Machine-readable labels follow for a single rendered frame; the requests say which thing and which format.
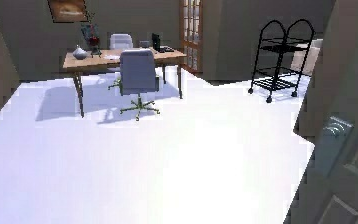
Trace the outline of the brown framed wall picture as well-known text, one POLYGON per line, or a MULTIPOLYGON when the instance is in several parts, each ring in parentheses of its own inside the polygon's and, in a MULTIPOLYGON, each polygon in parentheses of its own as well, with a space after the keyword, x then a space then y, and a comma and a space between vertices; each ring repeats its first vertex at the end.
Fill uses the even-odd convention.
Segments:
POLYGON ((85 0, 47 0, 54 23, 86 22, 85 0))

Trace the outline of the white office chair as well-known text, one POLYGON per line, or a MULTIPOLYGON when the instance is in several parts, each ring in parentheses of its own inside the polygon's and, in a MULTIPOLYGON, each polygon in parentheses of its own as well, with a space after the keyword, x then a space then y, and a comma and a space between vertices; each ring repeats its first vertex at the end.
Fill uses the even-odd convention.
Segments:
POLYGON ((132 37, 129 34, 112 34, 109 48, 111 50, 125 50, 133 47, 132 37))

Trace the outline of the grey panelled room door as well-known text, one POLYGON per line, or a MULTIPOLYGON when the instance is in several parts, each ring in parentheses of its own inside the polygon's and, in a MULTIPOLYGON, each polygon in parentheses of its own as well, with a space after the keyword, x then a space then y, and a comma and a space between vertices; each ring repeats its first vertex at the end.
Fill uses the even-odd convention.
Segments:
POLYGON ((314 144, 283 224, 358 224, 358 0, 336 0, 294 133, 314 144))

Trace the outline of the grey swivel office chair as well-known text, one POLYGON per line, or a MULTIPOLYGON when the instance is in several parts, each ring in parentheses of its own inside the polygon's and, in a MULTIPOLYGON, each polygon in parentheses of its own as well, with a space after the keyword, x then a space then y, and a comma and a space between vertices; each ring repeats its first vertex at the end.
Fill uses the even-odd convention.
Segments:
POLYGON ((120 77, 107 89, 118 87, 121 95, 137 95, 137 101, 131 101, 133 107, 122 108, 120 113, 137 110, 136 120, 139 120, 142 110, 154 111, 159 114, 159 109, 150 107, 150 104, 155 104, 154 100, 143 103, 141 98, 142 93, 158 91, 159 78, 155 70, 153 51, 150 49, 128 49, 120 54, 119 59, 120 77))

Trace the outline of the brown wooden desk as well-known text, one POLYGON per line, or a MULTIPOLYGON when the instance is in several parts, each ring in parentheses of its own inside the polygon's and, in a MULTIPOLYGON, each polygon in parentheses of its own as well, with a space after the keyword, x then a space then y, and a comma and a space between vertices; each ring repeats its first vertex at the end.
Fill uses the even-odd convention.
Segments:
MULTIPOLYGON (((165 72, 166 66, 177 65, 177 85, 179 90, 179 98, 183 98, 182 85, 181 85, 181 69, 184 67, 184 59, 186 54, 173 50, 171 52, 160 53, 149 48, 154 55, 154 63, 156 67, 161 67, 162 72, 165 72)), ((88 56, 83 60, 76 59, 71 52, 68 52, 65 56, 62 68, 69 74, 75 85, 77 92, 77 98, 80 107, 80 115, 84 116, 83 109, 83 88, 81 77, 84 74, 93 74, 104 71, 107 68, 119 67, 121 50, 102 50, 100 56, 88 56)))

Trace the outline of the red flower plant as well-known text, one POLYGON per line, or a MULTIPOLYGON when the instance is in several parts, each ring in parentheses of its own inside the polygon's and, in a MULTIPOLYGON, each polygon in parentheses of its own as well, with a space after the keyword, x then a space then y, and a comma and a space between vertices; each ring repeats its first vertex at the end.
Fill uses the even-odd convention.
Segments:
POLYGON ((82 24, 81 32, 86 44, 91 51, 91 56, 101 56, 98 26, 96 24, 82 24))

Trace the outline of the black laptop computer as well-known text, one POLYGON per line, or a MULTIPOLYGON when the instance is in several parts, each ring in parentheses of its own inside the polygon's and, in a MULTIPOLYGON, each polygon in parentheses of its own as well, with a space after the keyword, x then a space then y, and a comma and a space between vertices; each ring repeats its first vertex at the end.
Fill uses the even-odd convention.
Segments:
POLYGON ((160 36, 158 34, 153 33, 151 35, 152 38, 152 46, 153 49, 158 51, 159 53, 165 53, 165 52, 173 52, 174 49, 168 46, 162 46, 160 36))

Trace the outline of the brown glass-paned door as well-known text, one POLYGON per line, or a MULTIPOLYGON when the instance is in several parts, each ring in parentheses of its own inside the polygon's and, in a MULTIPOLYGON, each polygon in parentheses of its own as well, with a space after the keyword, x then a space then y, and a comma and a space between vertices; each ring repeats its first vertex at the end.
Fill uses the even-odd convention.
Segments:
POLYGON ((200 75, 202 70, 202 0, 179 0, 180 50, 186 55, 184 68, 200 75))

